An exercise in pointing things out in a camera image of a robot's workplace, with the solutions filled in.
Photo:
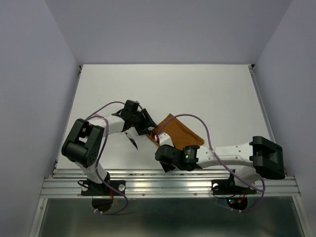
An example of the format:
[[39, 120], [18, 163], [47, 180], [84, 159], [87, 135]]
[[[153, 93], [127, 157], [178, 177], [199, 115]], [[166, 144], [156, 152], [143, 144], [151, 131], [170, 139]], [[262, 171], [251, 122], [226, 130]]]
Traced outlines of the orange brown cloth napkin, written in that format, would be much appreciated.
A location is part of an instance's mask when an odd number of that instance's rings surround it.
[[158, 142], [155, 141], [155, 136], [163, 132], [167, 133], [177, 149], [183, 149], [186, 146], [190, 145], [203, 145], [204, 139], [195, 134], [187, 126], [181, 123], [177, 118], [172, 119], [166, 124], [166, 122], [173, 117], [172, 114], [169, 114], [163, 121], [161, 121], [157, 128], [154, 128], [147, 134], [147, 137], [157, 146]]

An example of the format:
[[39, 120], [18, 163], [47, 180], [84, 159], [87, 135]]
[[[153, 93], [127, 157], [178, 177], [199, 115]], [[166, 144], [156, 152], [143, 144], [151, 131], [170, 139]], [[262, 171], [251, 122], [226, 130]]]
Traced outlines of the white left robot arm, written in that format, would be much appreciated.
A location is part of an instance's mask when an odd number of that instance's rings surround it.
[[109, 135], [135, 128], [138, 135], [147, 135], [157, 124], [148, 111], [137, 101], [127, 100], [118, 112], [104, 117], [94, 112], [86, 119], [77, 119], [68, 133], [61, 154], [75, 163], [93, 182], [93, 189], [100, 195], [106, 194], [110, 182], [109, 173], [99, 163], [100, 148]]

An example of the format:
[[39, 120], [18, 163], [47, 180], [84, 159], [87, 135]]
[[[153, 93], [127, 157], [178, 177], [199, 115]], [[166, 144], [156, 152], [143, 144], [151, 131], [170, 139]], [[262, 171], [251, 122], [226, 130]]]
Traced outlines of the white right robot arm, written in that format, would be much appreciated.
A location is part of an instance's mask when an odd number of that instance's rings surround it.
[[285, 178], [282, 147], [262, 136], [254, 136], [251, 142], [235, 146], [209, 148], [189, 145], [178, 149], [171, 137], [163, 133], [159, 137], [155, 159], [165, 172], [175, 169], [193, 171], [221, 165], [230, 174], [227, 187], [233, 193], [245, 188], [257, 191], [254, 183], [262, 178]]

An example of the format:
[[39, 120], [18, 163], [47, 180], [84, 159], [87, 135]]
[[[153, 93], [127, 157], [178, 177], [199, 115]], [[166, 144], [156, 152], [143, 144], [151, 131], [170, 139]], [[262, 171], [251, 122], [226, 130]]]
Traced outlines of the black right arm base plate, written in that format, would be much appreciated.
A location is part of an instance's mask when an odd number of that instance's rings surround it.
[[254, 195], [257, 194], [251, 188], [244, 188], [235, 185], [234, 176], [230, 175], [228, 179], [213, 179], [211, 181], [211, 190], [216, 196], [234, 196], [240, 194]]

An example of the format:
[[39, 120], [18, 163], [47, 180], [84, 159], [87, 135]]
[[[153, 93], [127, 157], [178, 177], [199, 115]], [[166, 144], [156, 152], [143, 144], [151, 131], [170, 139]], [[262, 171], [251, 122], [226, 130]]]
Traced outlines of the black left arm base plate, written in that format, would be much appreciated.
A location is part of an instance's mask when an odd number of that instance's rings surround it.
[[[81, 195], [84, 197], [93, 196], [120, 196], [120, 194], [112, 191], [103, 183], [96, 184], [88, 179], [79, 180], [77, 184], [81, 187]], [[110, 181], [110, 186], [123, 194], [125, 194], [126, 182], [124, 180], [112, 180]]]

